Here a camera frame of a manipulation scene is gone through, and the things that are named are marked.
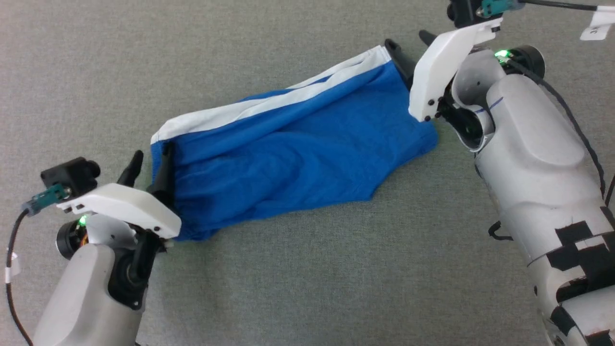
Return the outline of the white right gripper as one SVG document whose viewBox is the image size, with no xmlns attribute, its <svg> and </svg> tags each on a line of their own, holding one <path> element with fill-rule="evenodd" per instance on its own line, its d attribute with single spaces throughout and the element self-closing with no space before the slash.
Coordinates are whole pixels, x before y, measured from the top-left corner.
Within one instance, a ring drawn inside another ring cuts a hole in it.
<svg viewBox="0 0 615 346">
<path fill-rule="evenodd" d="M 407 57 L 397 42 L 385 39 L 384 47 L 409 92 L 408 112 L 419 122 L 434 117 L 439 99 L 474 46 L 496 37 L 492 30 L 501 26 L 502 18 L 467 26 L 440 35 L 426 29 L 419 39 L 428 50 L 415 63 Z"/>
</svg>

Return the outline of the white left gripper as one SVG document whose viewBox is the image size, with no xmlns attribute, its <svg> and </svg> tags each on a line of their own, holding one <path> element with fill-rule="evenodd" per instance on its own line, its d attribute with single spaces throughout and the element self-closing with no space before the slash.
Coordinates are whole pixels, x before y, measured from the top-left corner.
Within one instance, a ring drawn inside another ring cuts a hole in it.
<svg viewBox="0 0 615 346">
<path fill-rule="evenodd" d="M 101 187 L 71 200 L 60 202 L 57 208 L 74 214 L 94 212 L 154 231 L 163 239 L 180 234 L 182 220 L 171 209 L 175 207 L 175 144 L 161 147 L 160 165 L 147 192 L 132 188 L 141 173 L 144 153 L 137 150 L 121 173 L 117 184 Z"/>
</svg>

